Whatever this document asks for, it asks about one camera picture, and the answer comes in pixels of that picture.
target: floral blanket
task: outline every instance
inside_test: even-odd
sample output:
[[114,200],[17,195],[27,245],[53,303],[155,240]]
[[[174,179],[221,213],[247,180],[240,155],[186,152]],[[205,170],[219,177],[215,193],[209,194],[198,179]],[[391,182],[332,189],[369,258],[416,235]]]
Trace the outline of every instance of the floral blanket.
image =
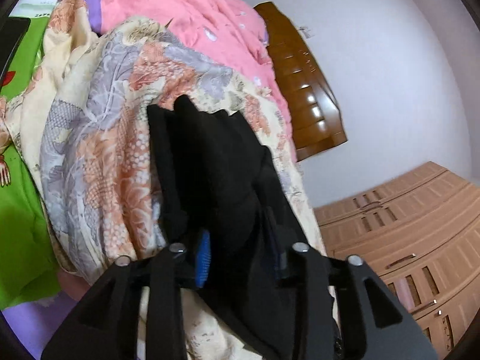
[[[118,256],[146,258],[165,246],[146,107],[172,108],[184,93],[202,111],[244,114],[270,148],[309,243],[324,251],[284,117],[268,93],[150,19],[132,17],[99,39],[92,34],[85,2],[62,1],[46,33],[55,47],[46,50],[30,88],[6,114],[42,191],[52,236],[75,270],[93,283]],[[72,266],[66,261],[64,268]],[[183,306],[193,357],[258,357],[193,293],[183,293]]]

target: wooden headboard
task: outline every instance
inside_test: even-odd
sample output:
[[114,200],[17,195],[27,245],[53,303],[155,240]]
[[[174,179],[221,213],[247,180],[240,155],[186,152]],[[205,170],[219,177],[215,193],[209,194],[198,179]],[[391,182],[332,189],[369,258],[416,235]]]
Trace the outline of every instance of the wooden headboard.
[[255,7],[265,20],[275,77],[292,116],[299,161],[347,141],[336,98],[288,17],[272,3]]

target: white wall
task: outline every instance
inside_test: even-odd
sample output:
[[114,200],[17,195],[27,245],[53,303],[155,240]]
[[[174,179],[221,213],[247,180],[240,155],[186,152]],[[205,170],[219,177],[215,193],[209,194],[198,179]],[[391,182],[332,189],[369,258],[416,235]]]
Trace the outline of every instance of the white wall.
[[480,31],[460,0],[413,1],[434,30],[457,80],[469,125],[472,176],[480,179]]
[[412,0],[271,1],[297,26],[313,30],[306,42],[339,101],[349,138],[301,162],[313,206],[428,160],[470,176],[460,92],[438,38]]

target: black cloth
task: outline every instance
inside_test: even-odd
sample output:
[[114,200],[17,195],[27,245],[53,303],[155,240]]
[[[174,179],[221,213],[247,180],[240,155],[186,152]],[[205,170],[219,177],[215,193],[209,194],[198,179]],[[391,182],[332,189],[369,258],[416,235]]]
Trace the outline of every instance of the black cloth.
[[151,150],[169,242],[204,227],[212,262],[199,294],[243,341],[267,359],[290,359],[296,292],[278,288],[285,249],[307,242],[272,155],[240,112],[200,112],[188,96],[174,111],[147,108]]

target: pink blanket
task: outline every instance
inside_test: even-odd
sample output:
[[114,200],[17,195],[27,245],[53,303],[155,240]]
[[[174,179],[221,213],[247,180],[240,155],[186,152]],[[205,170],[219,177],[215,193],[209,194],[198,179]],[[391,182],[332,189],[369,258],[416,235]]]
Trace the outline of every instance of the pink blanket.
[[271,98],[286,121],[291,137],[290,113],[263,44],[265,24],[240,0],[101,0],[102,33],[130,16],[142,15],[167,24],[186,46],[215,62],[231,67],[259,87],[271,89]]

